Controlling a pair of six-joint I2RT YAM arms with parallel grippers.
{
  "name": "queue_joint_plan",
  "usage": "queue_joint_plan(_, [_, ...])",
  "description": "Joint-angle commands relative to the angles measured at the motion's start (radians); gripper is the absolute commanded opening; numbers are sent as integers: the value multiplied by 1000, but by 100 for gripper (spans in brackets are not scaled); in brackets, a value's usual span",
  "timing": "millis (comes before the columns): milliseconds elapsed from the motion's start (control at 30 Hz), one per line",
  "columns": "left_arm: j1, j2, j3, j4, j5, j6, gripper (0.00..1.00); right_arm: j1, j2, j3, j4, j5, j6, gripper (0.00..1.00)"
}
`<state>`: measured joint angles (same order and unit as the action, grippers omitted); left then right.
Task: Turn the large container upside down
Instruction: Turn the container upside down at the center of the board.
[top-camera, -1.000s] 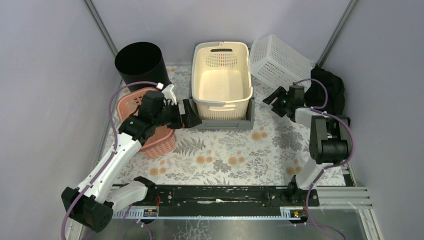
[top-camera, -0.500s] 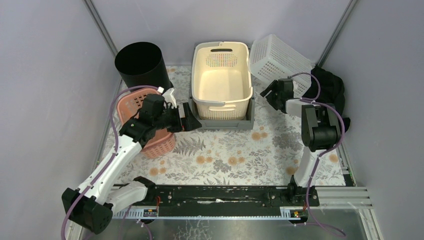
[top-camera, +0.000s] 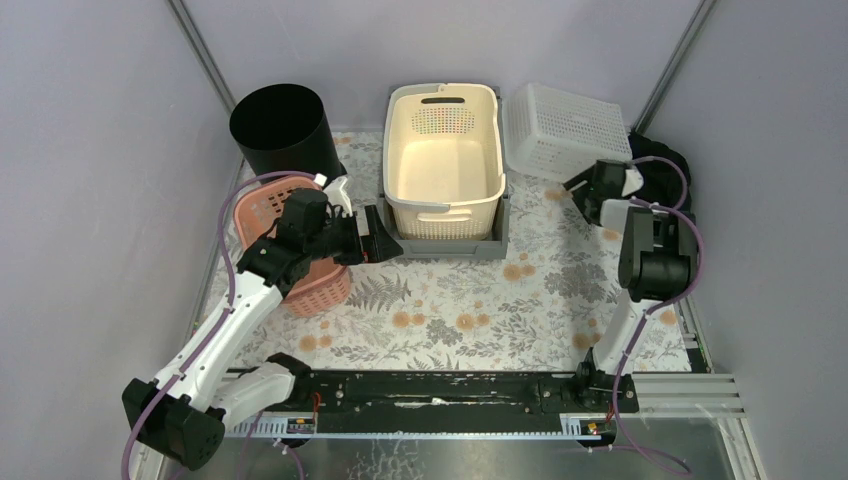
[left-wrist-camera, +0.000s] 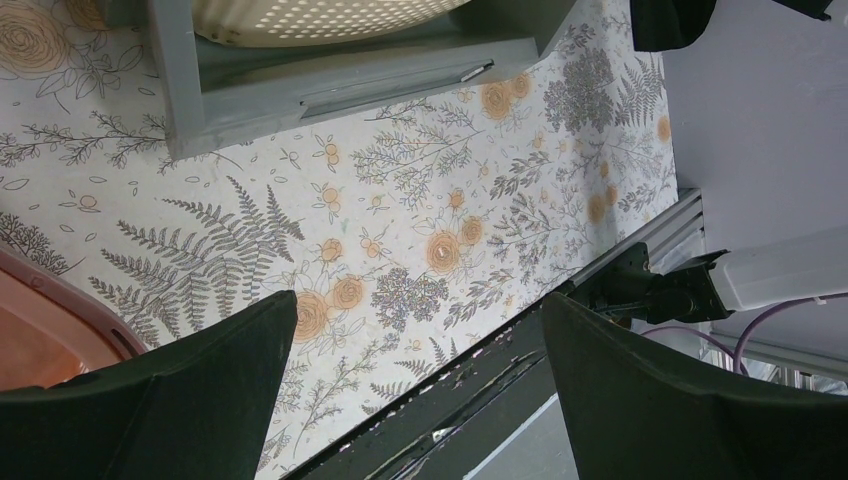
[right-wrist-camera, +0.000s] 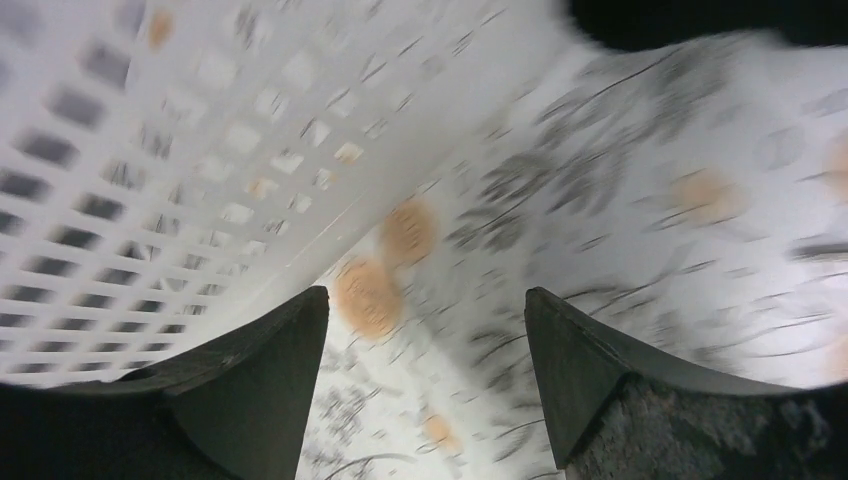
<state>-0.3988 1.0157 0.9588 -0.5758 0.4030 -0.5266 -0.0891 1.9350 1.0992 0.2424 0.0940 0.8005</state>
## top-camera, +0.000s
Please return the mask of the pink perforated plastic basket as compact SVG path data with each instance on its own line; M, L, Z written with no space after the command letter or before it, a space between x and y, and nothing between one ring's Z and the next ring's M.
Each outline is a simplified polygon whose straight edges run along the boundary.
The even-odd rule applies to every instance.
M246 250L283 211L285 200L297 189L322 190L322 183L306 177L285 176L245 193L235 204L233 220ZM332 259L316 260L309 273L289 292L283 305L293 315L310 317L344 302L351 293L349 268Z

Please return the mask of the white perforated plastic basket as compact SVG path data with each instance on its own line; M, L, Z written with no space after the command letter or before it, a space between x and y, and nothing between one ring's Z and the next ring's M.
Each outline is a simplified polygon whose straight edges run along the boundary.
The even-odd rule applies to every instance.
M529 83L503 101L505 163L510 170L564 182L598 160L633 158L615 103Z

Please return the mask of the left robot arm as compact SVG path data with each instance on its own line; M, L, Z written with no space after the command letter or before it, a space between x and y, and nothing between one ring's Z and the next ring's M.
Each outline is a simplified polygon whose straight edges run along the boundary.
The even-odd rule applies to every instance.
M288 411L307 404L308 381L277 361L262 364L231 387L220 388L219 383L248 334L315 261L353 266L402 254L376 206L366 206L365 212L368 232L360 235L355 214L332 203L325 192L297 189L240 260L225 263L229 286L213 311L215 320L204 323L153 379L133 379L122 393L131 427L121 461L123 478L130 476L135 443L196 471L215 454L226 430L251 414L274 404Z

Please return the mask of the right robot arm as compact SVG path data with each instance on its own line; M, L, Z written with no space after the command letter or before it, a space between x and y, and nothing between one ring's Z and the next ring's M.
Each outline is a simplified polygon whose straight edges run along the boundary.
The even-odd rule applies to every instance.
M696 280L698 236L682 212L689 181L671 160L680 187L670 201L650 203L636 194L647 184L638 167L650 157L599 160L565 182L583 218L621 236L617 306L601 340L590 348L572 381L572 396L583 410L597 412L633 398L634 355L648 317L688 293Z

